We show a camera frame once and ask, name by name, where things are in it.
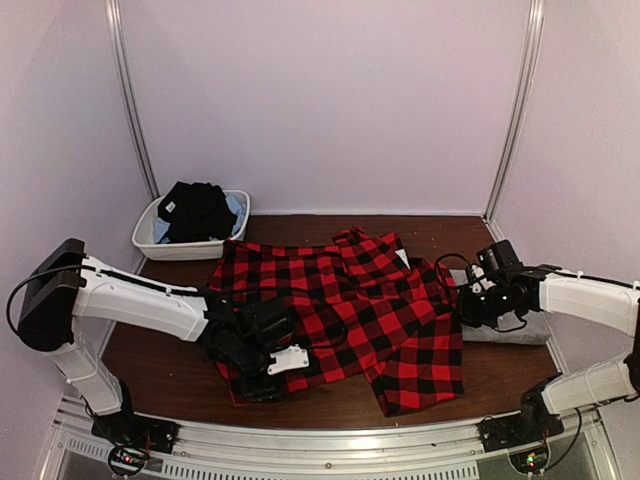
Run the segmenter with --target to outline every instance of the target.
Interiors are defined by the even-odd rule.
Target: red plaid shirt
[[[451,319],[455,291],[440,286],[426,261],[410,259],[407,267],[396,253],[403,249],[396,234],[368,237],[355,228],[333,240],[327,247],[227,241],[213,274],[211,289],[218,292],[265,289],[237,294],[238,302],[281,297],[295,321],[297,342],[317,346],[309,349],[309,367],[280,374],[284,391],[364,372],[387,415],[463,393],[462,335]],[[453,286],[442,270],[442,280]],[[339,342],[344,327],[348,335]],[[234,403],[245,403],[238,373],[218,366]]]

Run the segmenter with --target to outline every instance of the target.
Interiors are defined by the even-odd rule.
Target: wooden floor
[[[447,252],[475,259],[475,252],[492,242],[479,218],[398,216],[252,217],[246,240],[326,245],[332,233],[354,225],[372,235],[398,232],[410,256],[431,261]],[[148,261],[143,275],[179,285],[202,285],[215,265],[215,261]],[[278,428],[418,425],[507,412],[519,408],[520,396],[529,387],[556,373],[546,347],[465,343],[464,395],[420,412],[384,417],[363,376],[289,394],[277,402],[236,408],[201,347],[129,325],[116,327],[104,361],[127,382],[141,413]]]

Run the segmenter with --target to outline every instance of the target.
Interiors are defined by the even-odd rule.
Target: black cable
[[[451,285],[447,285],[446,282],[442,281],[442,277],[444,277],[444,275],[442,274],[442,267],[440,266],[440,263],[442,263],[442,261],[447,258],[458,258],[463,262],[465,262],[467,264],[467,267],[471,267],[471,262],[467,260],[467,258],[464,255],[461,255],[459,253],[445,253],[444,255],[440,255],[433,262],[436,270],[436,279],[438,280],[438,283],[440,284],[440,286],[445,290],[462,290],[464,287],[468,287],[469,285],[471,285],[471,283],[466,283],[464,285],[456,285],[452,287]]]
[[[547,473],[549,470],[556,468],[560,464],[560,462],[562,462],[565,458],[567,458],[567,455],[569,455],[569,452],[571,452],[571,449],[575,446],[576,442],[578,441],[578,438],[580,437],[580,432],[582,431],[582,414],[580,413],[580,410],[578,410],[577,408],[575,409],[575,411],[578,414],[578,429],[576,430],[576,434],[573,437],[573,440],[571,440],[571,443],[569,444],[567,449],[564,451],[564,453],[560,455],[560,458],[558,458],[558,460],[556,460],[553,463],[553,465],[549,465],[548,467],[545,467],[544,473]]]
[[[553,274],[559,275],[561,277],[578,278],[578,279],[583,279],[583,280],[592,280],[594,282],[609,283],[611,285],[617,285],[619,287],[633,288],[633,285],[631,285],[630,283],[621,282],[619,280],[612,280],[610,278],[596,277],[594,275],[578,275],[576,273],[561,272],[559,270],[554,270],[552,268],[546,268],[546,267],[526,267],[526,268],[527,269],[532,269],[532,270],[537,270],[539,272],[553,273]]]
[[[107,455],[107,465],[111,470],[111,472],[121,477],[124,477],[125,475],[128,477],[133,477],[134,475],[137,475],[138,473],[140,473],[146,466],[147,462],[151,459],[151,455],[150,455],[151,438],[149,437],[149,433],[147,432],[144,436],[141,436],[140,438],[133,441],[128,441],[126,443],[122,443],[117,440],[114,440],[111,435],[107,434],[102,429],[102,426],[100,425],[100,421],[97,419],[96,413],[89,406],[87,399],[84,397],[82,397],[82,399],[85,402],[84,411],[87,414],[87,416],[90,417],[91,420],[93,420],[94,425],[98,427],[98,430],[100,430],[100,433],[102,434],[102,436],[109,443],[111,443],[111,445],[113,445],[113,448],[109,451]],[[147,440],[147,446],[145,450],[136,446],[136,443],[139,440],[142,440],[144,437],[146,437],[146,440]],[[115,462],[117,461],[119,463],[122,463],[123,461],[122,459],[125,459],[124,460],[125,464],[135,462],[135,465],[130,465],[131,469],[125,469],[125,468],[119,467]]]
[[[498,332],[498,333],[511,333],[511,332],[517,332],[518,330],[522,330],[524,327],[526,327],[529,322],[527,322],[527,319],[524,318],[522,315],[516,313],[516,317],[518,317],[518,320],[520,320],[521,324],[518,325],[517,327],[513,327],[513,328],[509,328],[507,330],[500,330],[498,328],[492,328],[492,330],[494,332]]]
[[[52,273],[64,272],[66,270],[83,270],[83,269],[93,270],[94,272],[96,270],[95,267],[91,265],[65,265],[64,267],[56,267],[56,268],[51,268],[49,270],[45,270],[44,272],[34,273],[30,277],[27,277],[24,280],[22,280],[18,285],[16,285],[14,289],[11,291],[11,293],[9,294],[9,298],[7,299],[7,307],[5,310],[7,323],[9,324],[9,328],[11,329],[11,331],[15,333],[17,336],[20,336],[20,334],[18,333],[17,327],[13,324],[13,321],[11,320],[11,304],[13,303],[13,300],[15,296],[18,294],[18,292],[22,290],[22,287],[24,287],[28,283],[33,282],[34,280],[37,280],[42,277],[46,277],[47,275],[51,275]]]

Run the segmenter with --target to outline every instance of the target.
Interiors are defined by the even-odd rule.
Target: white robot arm
[[[478,259],[481,267],[468,270],[469,283],[463,286],[459,300],[464,323],[495,327],[499,315],[515,311],[522,319],[533,310],[572,315],[635,337],[631,354],[549,379],[523,395],[519,414],[502,417],[500,422],[482,422],[485,450],[510,448],[561,433],[559,416],[570,410],[637,398],[638,282],[629,285],[548,265],[526,267],[507,240],[479,252]]]
[[[562,271],[565,275],[574,275]],[[636,335],[640,291],[620,285],[550,274],[540,283],[540,309],[573,315]],[[551,414],[638,394],[632,383],[631,357],[622,354],[607,362],[550,382],[542,398]]]
[[[11,302],[23,286],[14,326]],[[114,445],[170,452],[177,425],[134,414],[126,384],[108,371],[78,331],[77,319],[115,320],[198,342],[241,374],[246,398],[273,398],[280,392],[271,375],[308,364],[307,352],[291,346],[293,323],[278,298],[238,305],[232,294],[128,274],[85,255],[84,243],[69,239],[14,289],[7,320],[23,343],[48,356],[85,399],[94,433]],[[130,459],[125,450],[119,452]]]
[[[513,429],[524,424],[522,428],[527,431],[525,435],[519,432],[518,441],[537,439],[543,428],[553,434],[554,428],[562,428],[557,416],[567,410],[640,392],[637,283],[631,286],[594,279],[548,266],[524,267],[508,241],[488,247],[478,257],[481,268],[468,272],[469,283],[463,286],[459,300],[464,323],[491,324],[508,311],[524,315],[536,310],[574,315],[636,337],[633,354],[582,372],[561,375],[527,392],[521,417],[512,424]],[[262,396],[257,400],[271,398],[266,367],[273,367],[274,362],[277,366],[278,354],[271,352],[278,349],[256,351],[243,341],[238,330],[251,323],[251,328],[244,325],[244,330],[260,331],[263,335],[258,343],[268,344],[271,340],[273,345],[280,345],[293,332],[286,311],[278,304],[258,304],[241,315],[238,308],[234,310],[230,305],[231,297],[119,271],[85,255],[84,244],[79,240],[63,243],[21,285],[25,284],[27,292],[20,322],[17,328],[12,328],[25,344],[51,358],[67,381],[77,388],[91,408],[99,430],[102,433],[108,430],[111,439],[125,439],[122,443],[137,438],[141,417],[133,414],[126,385],[110,374],[77,331],[74,319],[85,316],[111,319],[203,343],[215,350],[216,355],[224,354],[241,374],[255,381],[248,383],[247,392],[243,393],[250,398],[252,392],[260,392]],[[277,335],[269,339],[266,332]],[[305,359],[306,352],[299,362],[286,358],[287,366],[274,370],[300,368]],[[152,428],[155,427],[146,425],[143,429],[148,432]],[[503,441],[492,441],[494,433],[484,432],[485,449],[509,446]],[[164,448],[171,446],[165,442]]]

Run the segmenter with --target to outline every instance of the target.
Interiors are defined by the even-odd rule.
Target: gray cloth
[[[456,285],[467,282],[467,276],[463,270],[451,270],[451,276]],[[547,319],[542,312],[529,312],[526,315],[527,326],[522,330],[510,333],[499,333],[483,326],[479,328],[462,326],[462,338],[465,342],[494,342],[494,343],[518,343],[521,345],[544,345],[551,337],[551,331]],[[513,313],[507,313],[498,318],[498,328],[509,330],[521,325],[520,320]]]

